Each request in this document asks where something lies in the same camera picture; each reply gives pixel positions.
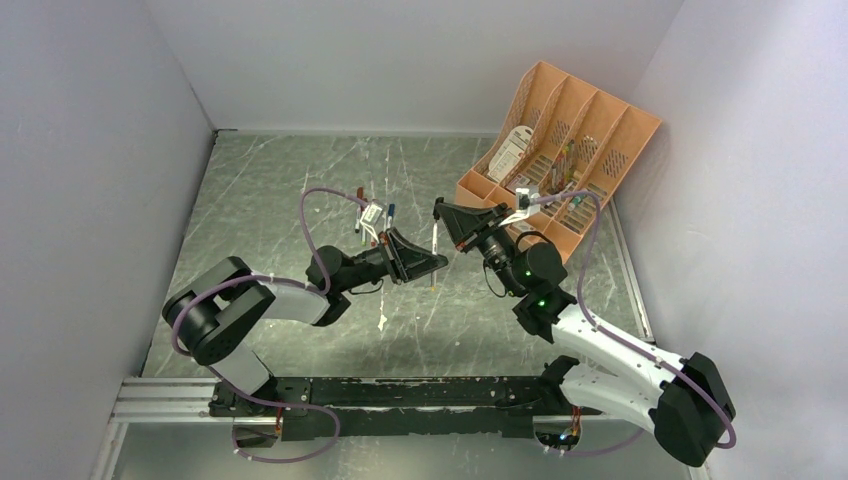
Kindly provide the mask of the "white pen diagonal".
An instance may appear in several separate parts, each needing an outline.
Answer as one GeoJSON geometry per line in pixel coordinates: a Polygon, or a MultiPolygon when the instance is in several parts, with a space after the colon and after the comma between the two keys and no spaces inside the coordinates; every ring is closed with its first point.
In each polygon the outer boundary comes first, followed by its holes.
{"type": "Polygon", "coordinates": [[[390,203],[388,205],[387,216],[385,221],[385,229],[388,230],[393,226],[394,218],[395,218],[395,210],[396,204],[390,203]]]}

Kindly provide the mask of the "black pen cap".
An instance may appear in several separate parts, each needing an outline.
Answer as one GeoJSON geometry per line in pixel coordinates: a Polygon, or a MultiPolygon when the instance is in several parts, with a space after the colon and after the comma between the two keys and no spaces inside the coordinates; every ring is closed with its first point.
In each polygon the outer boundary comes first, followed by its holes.
{"type": "Polygon", "coordinates": [[[443,201],[444,201],[444,198],[443,198],[443,197],[437,197],[437,198],[435,199],[435,201],[434,201],[434,207],[433,207],[432,214],[433,214],[433,219],[434,219],[434,222],[435,222],[435,223],[438,223],[438,221],[439,221],[439,220],[440,220],[440,218],[441,218],[441,215],[440,215],[440,213],[439,213],[439,210],[438,210],[438,209],[439,209],[439,205],[440,205],[441,203],[443,203],[443,201]]]}

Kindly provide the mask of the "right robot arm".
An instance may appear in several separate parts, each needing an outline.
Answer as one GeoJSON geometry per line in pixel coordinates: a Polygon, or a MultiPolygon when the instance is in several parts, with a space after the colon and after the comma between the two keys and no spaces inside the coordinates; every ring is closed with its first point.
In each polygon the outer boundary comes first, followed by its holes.
{"type": "Polygon", "coordinates": [[[547,235],[531,230],[511,236],[501,203],[472,208],[439,198],[433,217],[444,224],[455,248],[480,252],[530,335],[587,358],[566,358],[546,369],[539,391],[550,413],[571,406],[609,414],[647,433],[674,459],[702,466],[716,448],[735,447],[735,407],[715,362],[701,353],[681,356],[642,341],[603,321],[582,291],[569,293],[560,254],[547,235]]]}

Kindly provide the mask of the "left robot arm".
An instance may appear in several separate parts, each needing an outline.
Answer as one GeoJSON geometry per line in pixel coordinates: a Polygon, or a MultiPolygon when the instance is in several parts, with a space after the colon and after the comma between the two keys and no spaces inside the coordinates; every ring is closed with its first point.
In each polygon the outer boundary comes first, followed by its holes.
{"type": "Polygon", "coordinates": [[[230,256],[168,299],[162,317],[188,356],[232,384],[237,403],[261,416],[277,400],[276,380],[244,340],[263,319],[324,327],[350,307],[350,297],[367,284],[408,283],[448,264],[405,239],[397,229],[379,235],[376,245],[355,256],[325,245],[306,270],[307,281],[278,279],[253,271],[230,256]]]}

